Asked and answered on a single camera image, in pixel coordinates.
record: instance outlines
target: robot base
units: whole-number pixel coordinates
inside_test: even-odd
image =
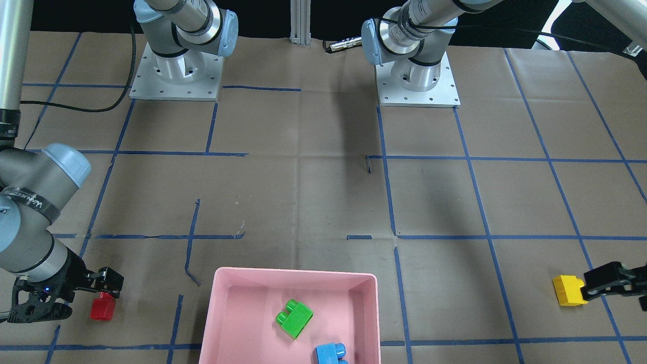
[[[137,76],[130,90],[130,98],[138,100],[217,101],[223,74],[224,57],[203,53],[203,77],[185,84],[165,82],[156,74],[153,51],[146,44]]]
[[[420,108],[454,108],[461,105],[447,53],[441,60],[441,75],[436,86],[426,92],[407,90],[391,77],[394,62],[375,66],[377,95],[381,106],[414,106]]]

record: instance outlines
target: black background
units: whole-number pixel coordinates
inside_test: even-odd
[[[336,41],[360,35],[362,23],[380,17],[405,0],[312,0],[311,36]],[[290,1],[217,0],[239,18],[239,35],[253,38],[287,38],[290,35]],[[32,30],[60,32],[129,32],[128,14],[133,0],[35,0]],[[505,0],[481,14],[464,14],[459,25],[490,25],[541,30],[557,0]],[[136,23],[136,31],[141,28]],[[573,3],[558,18],[553,32],[598,43],[621,52],[630,40],[586,3]],[[536,36],[504,30],[459,29],[451,45],[531,48]],[[598,51],[573,42],[559,41],[567,51]],[[638,57],[647,75],[647,55]]]

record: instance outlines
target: metal base plate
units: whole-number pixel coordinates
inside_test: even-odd
[[[454,108],[460,106],[454,75],[447,53],[441,60],[441,75],[436,87],[427,92],[410,91],[401,87],[392,77],[394,62],[375,66],[377,95],[381,106],[417,106],[422,108]]]
[[[130,98],[139,100],[187,100],[217,101],[220,79],[223,74],[224,58],[203,53],[203,77],[187,84],[171,84],[164,81],[155,71],[151,47],[146,44],[137,76],[130,90]]]

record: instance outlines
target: blue block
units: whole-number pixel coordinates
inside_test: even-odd
[[[346,355],[346,346],[339,343],[329,343],[317,347],[317,361],[319,364],[348,364],[342,358]]]

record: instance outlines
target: red block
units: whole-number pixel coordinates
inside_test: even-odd
[[[99,298],[94,299],[90,318],[97,321],[110,321],[115,312],[115,298],[109,293],[100,292]]]

